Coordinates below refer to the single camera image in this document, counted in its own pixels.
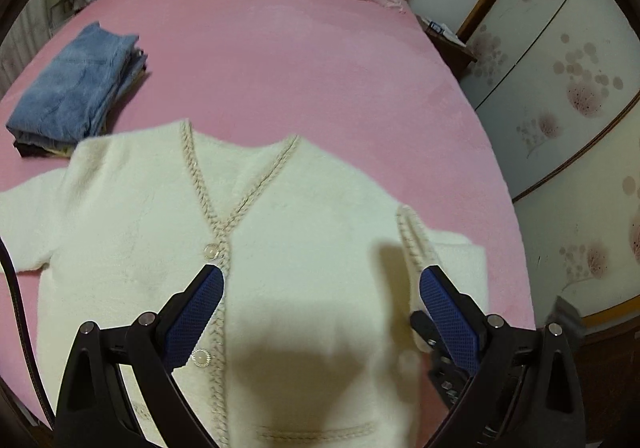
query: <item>black cable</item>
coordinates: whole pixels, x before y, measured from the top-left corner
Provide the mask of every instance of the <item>black cable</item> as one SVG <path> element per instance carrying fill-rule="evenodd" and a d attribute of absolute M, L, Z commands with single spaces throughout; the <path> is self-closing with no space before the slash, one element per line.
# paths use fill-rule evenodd
<path fill-rule="evenodd" d="M 31 339 L 29 338 L 29 330 L 27 329 L 27 319 L 24 314 L 24 306 L 22 304 L 22 295 L 20 294 L 20 285 L 18 285 L 18 277 L 15 274 L 15 268 L 11 262 L 9 252 L 4 247 L 2 237 L 0 237 L 0 265 L 2 271 L 6 277 L 7 284 L 9 285 L 9 292 L 11 293 L 11 300 L 14 303 L 15 323 L 18 326 L 18 335 L 20 336 L 20 343 L 22 344 L 22 353 L 24 354 L 24 360 L 27 363 L 27 369 L 31 377 L 31 383 L 38 396 L 38 401 L 42 407 L 49 425 L 53 428 L 56 421 L 56 416 L 53 413 L 49 399 L 44 391 L 42 380 L 40 379 L 40 373 L 38 372 L 38 366 L 36 365 L 36 358 L 33 355 L 33 348 L 31 347 Z"/>

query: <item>blue gripper pad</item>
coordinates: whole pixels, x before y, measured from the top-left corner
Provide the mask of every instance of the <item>blue gripper pad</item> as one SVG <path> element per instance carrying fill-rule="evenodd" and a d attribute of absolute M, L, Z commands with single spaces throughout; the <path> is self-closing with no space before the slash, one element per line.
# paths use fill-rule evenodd
<path fill-rule="evenodd" d="M 222 299 L 225 287 L 222 271 L 216 266 L 203 269 L 209 269 L 208 275 L 195 289 L 164 336 L 162 363 L 168 372 L 183 367 L 189 361 L 191 352 Z"/>
<path fill-rule="evenodd" d="M 473 376 L 480 367 L 478 335 L 432 268 L 433 266 L 426 268 L 420 275 L 420 298 L 427 307 L 453 362 Z"/>

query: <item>stack of folded clothes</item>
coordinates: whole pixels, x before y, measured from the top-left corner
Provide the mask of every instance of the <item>stack of folded clothes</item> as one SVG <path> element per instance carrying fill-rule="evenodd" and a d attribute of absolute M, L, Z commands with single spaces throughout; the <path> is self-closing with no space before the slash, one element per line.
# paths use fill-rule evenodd
<path fill-rule="evenodd" d="M 137 35 L 88 25 L 24 92 L 6 123 L 14 147 L 28 155 L 70 156 L 85 138 L 106 131 L 109 111 L 145 72 Z"/>

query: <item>bed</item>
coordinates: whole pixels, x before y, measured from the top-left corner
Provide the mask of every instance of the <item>bed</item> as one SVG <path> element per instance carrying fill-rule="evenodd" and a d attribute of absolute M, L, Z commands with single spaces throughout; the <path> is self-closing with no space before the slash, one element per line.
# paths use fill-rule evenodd
<path fill-rule="evenodd" d="M 12 85 L 0 102 L 3 125 L 42 68 L 94 21 L 139 34 L 149 56 L 148 76 L 121 105 L 113 132 L 188 117 L 197 130 L 242 145 L 300 133 L 411 205 L 429 227 L 484 246 L 491 311 L 533 327 L 518 223 L 490 143 L 410 12 L 362 0 L 98 0 Z M 65 165 L 21 159 L 4 128 L 0 149 L 0 190 Z M 20 285 L 34 337 L 37 274 Z M 14 321 L 4 285 L 0 317 Z M 42 417 L 14 327 L 2 327 L 0 344 L 0 375 Z M 437 397 L 425 399 L 423 440 L 445 414 Z"/>

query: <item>screw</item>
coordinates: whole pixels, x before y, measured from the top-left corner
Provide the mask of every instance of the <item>screw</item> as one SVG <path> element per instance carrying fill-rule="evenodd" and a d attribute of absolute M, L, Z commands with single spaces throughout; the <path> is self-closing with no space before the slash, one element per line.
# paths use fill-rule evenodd
<path fill-rule="evenodd" d="M 499 316 L 497 314 L 490 314 L 487 318 L 486 318 L 487 322 L 489 322 L 489 325 L 491 327 L 493 327 L 494 329 L 500 329 L 500 327 L 502 327 L 504 325 L 504 320 L 502 318 L 502 316 Z"/>
<path fill-rule="evenodd" d="M 138 323 L 140 325 L 151 325 L 156 320 L 156 315 L 153 313 L 143 313 L 138 317 Z"/>
<path fill-rule="evenodd" d="M 549 332 L 553 335 L 553 336 L 559 336 L 562 334 L 562 327 L 560 327 L 557 323 L 550 323 L 549 324 Z"/>
<path fill-rule="evenodd" d="M 89 334 L 91 331 L 94 330 L 94 326 L 95 323 L 89 321 L 89 322 L 84 322 L 81 326 L 80 326 L 80 332 L 82 334 Z"/>

